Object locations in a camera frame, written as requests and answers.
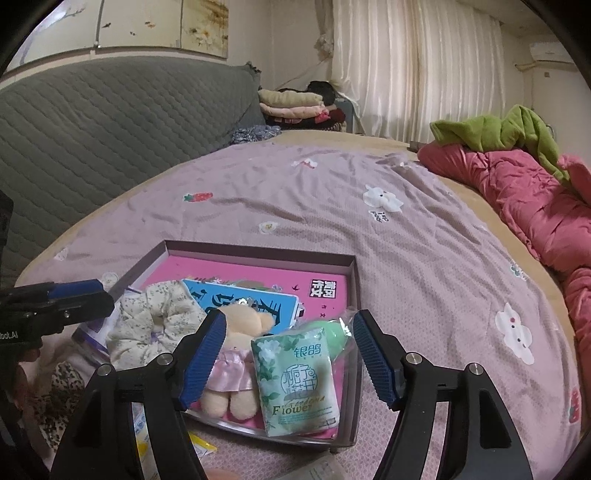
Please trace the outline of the floral cream scrunchie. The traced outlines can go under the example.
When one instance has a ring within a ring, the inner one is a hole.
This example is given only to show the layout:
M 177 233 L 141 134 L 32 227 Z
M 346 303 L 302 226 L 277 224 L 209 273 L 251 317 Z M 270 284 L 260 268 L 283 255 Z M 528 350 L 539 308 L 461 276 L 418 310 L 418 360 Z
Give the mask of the floral cream scrunchie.
M 195 333 L 206 313 L 179 280 L 158 282 L 119 301 L 118 318 L 106 336 L 110 363 L 118 371 L 147 365 L 171 353 Z

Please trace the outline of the bear plush pink dress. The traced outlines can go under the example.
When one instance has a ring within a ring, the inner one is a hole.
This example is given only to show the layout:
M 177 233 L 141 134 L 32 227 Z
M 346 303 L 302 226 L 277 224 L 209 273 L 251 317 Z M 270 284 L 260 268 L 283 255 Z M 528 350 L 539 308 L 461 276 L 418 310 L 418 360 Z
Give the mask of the bear plush pink dress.
M 259 412 L 259 388 L 252 357 L 252 340 L 270 333 L 270 313 L 243 304 L 219 308 L 226 320 L 226 335 L 199 404 L 211 418 L 230 415 L 238 422 Z

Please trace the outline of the green flower tissue pack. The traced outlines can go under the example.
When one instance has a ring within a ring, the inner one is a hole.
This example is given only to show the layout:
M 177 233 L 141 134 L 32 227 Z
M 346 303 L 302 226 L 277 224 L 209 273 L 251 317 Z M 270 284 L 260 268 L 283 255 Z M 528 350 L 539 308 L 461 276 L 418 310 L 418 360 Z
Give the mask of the green flower tissue pack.
M 267 436 L 308 435 L 339 426 L 324 330 L 256 338 L 252 357 Z

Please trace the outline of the green sponge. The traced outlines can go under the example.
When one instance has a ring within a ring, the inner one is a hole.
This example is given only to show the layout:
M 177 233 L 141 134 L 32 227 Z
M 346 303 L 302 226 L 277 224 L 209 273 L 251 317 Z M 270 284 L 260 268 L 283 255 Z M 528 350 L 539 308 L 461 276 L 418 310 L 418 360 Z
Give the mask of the green sponge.
M 302 323 L 295 328 L 297 332 L 304 332 L 314 329 L 325 331 L 325 339 L 329 350 L 329 358 L 335 362 L 349 349 L 349 340 L 353 338 L 349 322 L 342 318 L 331 320 L 312 320 Z

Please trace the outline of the white blue wipes pack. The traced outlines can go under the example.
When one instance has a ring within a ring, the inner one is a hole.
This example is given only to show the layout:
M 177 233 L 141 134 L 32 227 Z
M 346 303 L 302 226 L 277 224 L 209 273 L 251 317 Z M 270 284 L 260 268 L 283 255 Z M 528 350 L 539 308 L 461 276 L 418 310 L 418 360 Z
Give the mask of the white blue wipes pack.
M 72 334 L 72 340 L 82 350 L 86 358 L 97 364 L 109 361 L 106 341 L 108 334 L 112 331 L 120 317 L 120 302 L 126 297 L 139 295 L 139 290 L 126 288 L 123 294 L 115 301 L 113 310 L 108 317 L 81 323 L 76 328 Z

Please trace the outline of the leopard print scrunchie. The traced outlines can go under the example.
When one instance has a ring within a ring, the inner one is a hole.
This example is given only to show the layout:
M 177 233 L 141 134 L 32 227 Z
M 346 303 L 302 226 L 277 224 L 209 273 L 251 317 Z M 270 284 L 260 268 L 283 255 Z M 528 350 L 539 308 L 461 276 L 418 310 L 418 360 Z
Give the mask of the leopard print scrunchie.
M 57 452 L 84 387 L 77 369 L 70 362 L 62 361 L 51 374 L 49 389 L 29 400 L 32 444 L 42 457 Z

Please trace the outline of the shallow dark cardboard box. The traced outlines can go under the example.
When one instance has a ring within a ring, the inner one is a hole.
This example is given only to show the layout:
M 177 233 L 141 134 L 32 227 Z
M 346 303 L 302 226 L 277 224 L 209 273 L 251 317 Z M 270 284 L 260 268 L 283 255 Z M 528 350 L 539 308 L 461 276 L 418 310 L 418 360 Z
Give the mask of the shallow dark cardboard box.
M 188 415 L 287 445 L 356 443 L 361 359 L 351 320 L 360 308 L 351 255 L 166 240 L 115 284 L 127 334 L 147 362 L 190 314 L 219 313 L 226 334 L 204 394 Z

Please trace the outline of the pink quilted bedspread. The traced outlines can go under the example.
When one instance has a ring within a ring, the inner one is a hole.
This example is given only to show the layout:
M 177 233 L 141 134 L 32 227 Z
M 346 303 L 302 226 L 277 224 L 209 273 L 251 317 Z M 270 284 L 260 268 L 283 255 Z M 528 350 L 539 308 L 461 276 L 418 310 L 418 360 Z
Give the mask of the pink quilted bedspread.
M 356 258 L 362 305 L 432 363 L 481 363 L 537 479 L 578 443 L 578 369 L 543 290 L 419 164 L 325 148 L 238 145 L 174 167 L 86 220 L 23 284 L 122 275 L 163 240 Z

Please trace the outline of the pink and blue book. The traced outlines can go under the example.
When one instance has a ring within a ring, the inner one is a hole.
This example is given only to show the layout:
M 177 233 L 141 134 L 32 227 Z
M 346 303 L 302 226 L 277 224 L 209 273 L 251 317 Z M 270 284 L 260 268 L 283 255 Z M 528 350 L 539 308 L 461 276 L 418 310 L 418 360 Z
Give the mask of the pink and blue book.
M 204 309 L 242 302 L 260 312 L 270 313 L 279 334 L 312 320 L 345 319 L 349 302 L 349 273 L 334 273 L 311 266 L 307 270 L 263 267 L 169 254 L 144 273 L 134 285 L 172 280 L 187 284 L 193 298 Z M 335 392 L 342 397 L 344 360 L 332 362 Z

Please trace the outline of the grey quilted headboard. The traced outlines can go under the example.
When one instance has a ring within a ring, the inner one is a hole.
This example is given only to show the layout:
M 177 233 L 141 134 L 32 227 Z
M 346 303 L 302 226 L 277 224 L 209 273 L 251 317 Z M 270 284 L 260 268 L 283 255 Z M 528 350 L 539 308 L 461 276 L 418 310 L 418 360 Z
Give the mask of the grey quilted headboard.
M 173 57 L 63 65 L 1 91 L 1 281 L 136 185 L 263 122 L 260 73 Z

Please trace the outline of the red pink comforter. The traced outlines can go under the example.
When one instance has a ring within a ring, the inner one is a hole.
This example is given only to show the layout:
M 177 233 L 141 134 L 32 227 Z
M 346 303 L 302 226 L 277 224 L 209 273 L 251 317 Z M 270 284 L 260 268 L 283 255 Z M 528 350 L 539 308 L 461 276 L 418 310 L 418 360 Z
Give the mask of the red pink comforter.
M 590 172 L 576 158 L 561 166 L 577 174 L 571 191 L 529 153 L 514 149 L 477 153 L 432 142 L 419 150 L 431 172 L 475 189 L 530 254 L 558 281 L 572 330 L 578 384 L 566 393 L 567 419 L 584 420 L 590 406 Z

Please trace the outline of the blue patterned cloth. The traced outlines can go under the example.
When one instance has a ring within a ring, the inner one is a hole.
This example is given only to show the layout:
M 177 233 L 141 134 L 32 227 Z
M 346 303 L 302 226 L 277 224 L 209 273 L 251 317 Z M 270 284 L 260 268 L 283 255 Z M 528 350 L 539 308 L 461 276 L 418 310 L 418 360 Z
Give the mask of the blue patterned cloth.
M 237 128 L 231 133 L 230 144 L 256 143 L 273 139 L 279 136 L 279 126 L 255 125 L 252 127 Z

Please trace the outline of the stack of folded clothes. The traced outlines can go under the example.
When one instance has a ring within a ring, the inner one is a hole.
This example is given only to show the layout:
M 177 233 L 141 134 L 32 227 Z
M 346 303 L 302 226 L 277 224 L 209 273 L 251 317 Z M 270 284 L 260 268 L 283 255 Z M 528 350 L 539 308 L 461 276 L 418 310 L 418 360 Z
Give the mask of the stack of folded clothes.
M 329 82 L 311 81 L 304 91 L 259 89 L 259 107 L 266 124 L 281 130 L 332 130 L 346 127 L 346 111 Z

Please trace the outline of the green blanket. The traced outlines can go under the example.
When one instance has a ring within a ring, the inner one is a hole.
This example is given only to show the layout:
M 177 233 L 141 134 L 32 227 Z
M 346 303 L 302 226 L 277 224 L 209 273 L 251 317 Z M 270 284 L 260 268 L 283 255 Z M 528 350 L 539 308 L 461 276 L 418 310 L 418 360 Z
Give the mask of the green blanket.
M 437 120 L 430 129 L 441 146 L 460 144 L 479 153 L 523 150 L 563 185 L 570 183 L 570 174 L 559 166 L 561 151 L 551 129 L 523 105 L 514 105 L 503 118 L 481 115 L 463 121 Z

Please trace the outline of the white curtains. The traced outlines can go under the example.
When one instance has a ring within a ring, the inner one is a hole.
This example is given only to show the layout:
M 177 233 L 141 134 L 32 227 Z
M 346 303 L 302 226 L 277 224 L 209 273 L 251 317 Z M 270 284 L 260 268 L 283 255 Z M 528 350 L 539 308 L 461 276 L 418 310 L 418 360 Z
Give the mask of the white curtains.
M 430 142 L 437 120 L 502 115 L 501 26 L 458 1 L 335 1 L 331 81 L 356 131 Z

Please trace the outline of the white air conditioner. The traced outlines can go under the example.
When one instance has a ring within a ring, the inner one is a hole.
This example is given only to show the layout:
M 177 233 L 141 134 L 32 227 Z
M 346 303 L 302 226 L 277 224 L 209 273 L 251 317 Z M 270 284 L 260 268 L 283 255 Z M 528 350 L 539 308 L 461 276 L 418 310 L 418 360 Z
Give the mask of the white air conditioner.
M 574 64 L 566 48 L 558 41 L 533 42 L 530 44 L 530 54 L 536 62 Z

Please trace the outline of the wall painting panels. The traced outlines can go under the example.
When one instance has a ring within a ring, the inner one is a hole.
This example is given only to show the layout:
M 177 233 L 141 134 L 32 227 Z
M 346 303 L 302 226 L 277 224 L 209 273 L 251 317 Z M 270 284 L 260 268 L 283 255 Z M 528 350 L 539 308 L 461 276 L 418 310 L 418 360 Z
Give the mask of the wall painting panels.
M 62 1 L 28 35 L 7 69 L 92 48 L 164 47 L 225 59 L 228 16 L 225 1 Z

